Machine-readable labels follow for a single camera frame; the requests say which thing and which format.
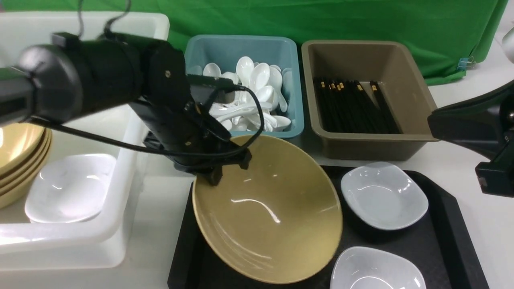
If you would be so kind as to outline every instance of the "black tray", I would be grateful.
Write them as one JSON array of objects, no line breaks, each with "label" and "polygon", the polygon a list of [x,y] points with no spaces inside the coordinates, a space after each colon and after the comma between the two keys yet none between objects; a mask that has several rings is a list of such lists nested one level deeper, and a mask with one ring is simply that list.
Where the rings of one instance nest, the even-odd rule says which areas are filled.
[{"label": "black tray", "polygon": [[340,191],[343,175],[351,168],[323,167],[332,179],[343,209],[343,236],[332,261],[304,281],[273,285],[255,281],[226,265],[207,245],[193,212],[191,192],[170,269],[170,289],[328,289],[334,263],[345,249],[366,246],[388,251],[414,263],[427,289],[489,289],[457,200],[418,172],[407,174],[421,187],[429,212],[413,226],[380,231],[362,222],[350,210]]}]

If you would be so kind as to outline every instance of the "blue plastic bin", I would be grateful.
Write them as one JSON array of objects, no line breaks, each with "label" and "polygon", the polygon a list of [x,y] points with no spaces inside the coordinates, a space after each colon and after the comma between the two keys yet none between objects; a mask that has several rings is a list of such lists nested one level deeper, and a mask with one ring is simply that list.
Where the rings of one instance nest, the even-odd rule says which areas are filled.
[{"label": "blue plastic bin", "polygon": [[[291,119],[289,128],[282,132],[263,132],[263,134],[292,138],[302,133],[305,126],[303,118],[302,86],[296,43],[289,38],[246,36],[246,35],[198,35],[188,43],[186,71],[203,70],[206,64],[216,63],[222,70],[235,72],[239,58],[248,56],[255,62],[275,64],[282,69],[284,84],[282,94],[289,107],[283,115]],[[231,132],[232,136],[253,134],[252,132]]]}]

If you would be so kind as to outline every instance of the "yellow bowl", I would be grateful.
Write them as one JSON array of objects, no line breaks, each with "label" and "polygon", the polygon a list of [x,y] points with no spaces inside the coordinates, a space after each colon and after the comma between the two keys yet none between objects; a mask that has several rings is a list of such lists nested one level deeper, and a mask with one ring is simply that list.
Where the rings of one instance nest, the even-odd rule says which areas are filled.
[{"label": "yellow bowl", "polygon": [[32,182],[46,164],[50,155],[49,151],[52,145],[51,130],[47,130],[47,134],[49,137],[46,141],[46,149],[39,156],[39,161],[36,161],[23,175],[0,189],[0,209],[11,205],[29,192]]},{"label": "yellow bowl", "polygon": [[5,187],[13,180],[20,177],[23,173],[30,172],[29,168],[34,164],[39,163],[39,161],[41,161],[42,157],[44,156],[44,153],[48,149],[48,139],[50,138],[50,136],[51,130],[45,130],[45,132],[43,133],[43,137],[41,137],[41,141],[38,143],[35,150],[30,154],[30,156],[27,157],[24,162],[22,162],[17,167],[13,168],[10,172],[6,173],[2,178],[0,178],[0,188]]},{"label": "yellow bowl", "polygon": [[22,163],[37,147],[44,128],[13,123],[0,128],[0,177]]},{"label": "yellow bowl", "polygon": [[[232,141],[241,145],[249,137]],[[329,263],[341,239],[336,189],[314,159],[284,140],[260,136],[250,152],[249,169],[223,167],[218,186],[195,180],[198,226],[213,251],[249,278],[307,279]]]}]

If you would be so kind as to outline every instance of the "green backdrop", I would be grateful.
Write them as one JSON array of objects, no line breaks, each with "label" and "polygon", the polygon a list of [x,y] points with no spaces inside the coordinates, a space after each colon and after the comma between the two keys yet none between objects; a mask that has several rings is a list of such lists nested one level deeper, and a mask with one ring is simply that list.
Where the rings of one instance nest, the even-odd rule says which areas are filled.
[{"label": "green backdrop", "polygon": [[[7,11],[76,10],[77,0],[0,0]],[[197,34],[390,40],[405,44],[428,84],[461,78],[458,60],[485,59],[508,0],[133,0],[170,19],[169,41]],[[84,10],[123,10],[125,0],[84,0]]]}]

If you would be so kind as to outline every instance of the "metal clip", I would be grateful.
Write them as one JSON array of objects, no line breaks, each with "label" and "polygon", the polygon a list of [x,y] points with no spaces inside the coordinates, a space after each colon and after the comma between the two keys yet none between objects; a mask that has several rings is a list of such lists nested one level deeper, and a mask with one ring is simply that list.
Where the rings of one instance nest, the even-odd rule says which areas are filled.
[{"label": "metal clip", "polygon": [[461,58],[458,60],[457,71],[466,71],[469,68],[474,68],[476,61],[473,61],[473,56],[468,58]]}]

